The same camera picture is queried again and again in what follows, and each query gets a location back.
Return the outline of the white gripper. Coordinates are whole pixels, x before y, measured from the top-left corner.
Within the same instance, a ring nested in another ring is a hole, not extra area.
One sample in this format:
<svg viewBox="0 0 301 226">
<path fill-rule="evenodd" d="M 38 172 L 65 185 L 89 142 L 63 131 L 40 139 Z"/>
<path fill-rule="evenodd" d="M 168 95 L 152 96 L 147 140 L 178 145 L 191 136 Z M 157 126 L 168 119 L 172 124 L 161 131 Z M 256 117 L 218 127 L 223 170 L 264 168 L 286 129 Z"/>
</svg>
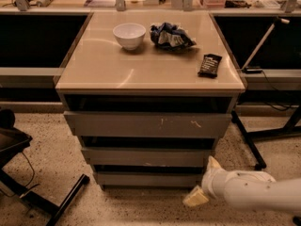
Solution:
<svg viewBox="0 0 301 226">
<path fill-rule="evenodd" d="M 218 161 L 210 155 L 208 158 L 207 170 L 203 175 L 201 182 L 202 188 L 200 186 L 195 186 L 191 192 L 184 197 L 182 202 L 189 207 L 207 203 L 209 198 L 205 193 L 211 198 L 217 199 L 223 195 L 225 181 L 226 171 L 221 169 L 221 165 Z"/>
</svg>

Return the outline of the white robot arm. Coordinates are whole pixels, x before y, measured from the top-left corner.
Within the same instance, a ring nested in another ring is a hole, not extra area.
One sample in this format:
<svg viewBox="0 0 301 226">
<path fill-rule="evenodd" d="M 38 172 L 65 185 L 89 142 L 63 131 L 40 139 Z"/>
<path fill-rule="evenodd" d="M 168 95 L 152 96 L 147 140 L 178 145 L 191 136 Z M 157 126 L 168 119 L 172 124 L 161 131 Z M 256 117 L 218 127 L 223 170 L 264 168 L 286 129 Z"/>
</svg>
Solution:
<svg viewBox="0 0 301 226">
<path fill-rule="evenodd" d="M 182 202 L 190 207 L 210 199 L 224 200 L 239 210 L 280 211 L 301 216 L 301 179 L 276 181 L 264 171 L 225 170 L 210 156 L 201 186 Z"/>
</svg>

